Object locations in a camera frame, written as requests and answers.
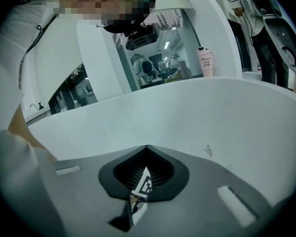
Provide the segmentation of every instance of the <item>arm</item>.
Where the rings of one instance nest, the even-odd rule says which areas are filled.
[[[16,112],[11,120],[8,131],[14,135],[19,135],[19,136],[23,137],[34,148],[47,150],[30,132],[30,130],[24,120],[21,105],[16,110]],[[50,157],[51,161],[57,160],[54,157],[54,155],[52,155],[50,152],[48,152],[48,153],[49,153],[49,157]]]

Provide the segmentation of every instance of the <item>countertop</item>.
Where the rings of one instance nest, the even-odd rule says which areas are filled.
[[[40,115],[42,115],[42,114],[48,112],[49,110],[50,110],[50,107],[49,107],[49,105],[47,104],[47,106],[44,107],[43,109],[38,110],[37,112],[33,113],[32,115],[29,115],[29,116],[27,116],[26,118],[24,118],[24,119],[25,119],[25,122],[28,123],[28,122],[30,122],[31,120],[36,119],[38,116],[40,116]]]

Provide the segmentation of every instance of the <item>gray surface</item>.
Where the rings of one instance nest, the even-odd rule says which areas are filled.
[[[163,237],[223,237],[236,233],[240,226],[216,189],[228,185],[258,215],[270,210],[266,200],[247,183],[220,165],[202,158],[158,148],[183,162],[190,171],[184,190],[172,201],[149,203],[148,210],[130,232],[122,233],[108,222],[121,214],[124,201],[107,195],[98,180],[100,168],[134,150],[97,157],[56,162],[56,169],[78,165],[81,170],[58,177],[51,169],[42,171],[47,189],[68,232],[74,235],[117,234]]]

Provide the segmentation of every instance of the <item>bottle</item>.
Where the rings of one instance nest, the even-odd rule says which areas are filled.
[[[79,107],[81,107],[81,105],[78,103],[77,100],[74,100],[74,108],[77,109]]]
[[[212,77],[215,65],[214,53],[212,51],[208,51],[207,48],[204,49],[203,47],[200,47],[197,51],[197,55],[204,77]]]

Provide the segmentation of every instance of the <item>white strip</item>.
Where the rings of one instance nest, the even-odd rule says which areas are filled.
[[[256,220],[255,215],[237,198],[228,186],[220,187],[217,189],[217,193],[242,228],[249,226]]]
[[[70,167],[70,168],[56,170],[56,173],[58,176],[62,176],[62,175],[67,175],[69,173],[77,172],[79,170],[81,170],[81,168],[79,166],[74,166],[74,167]]]

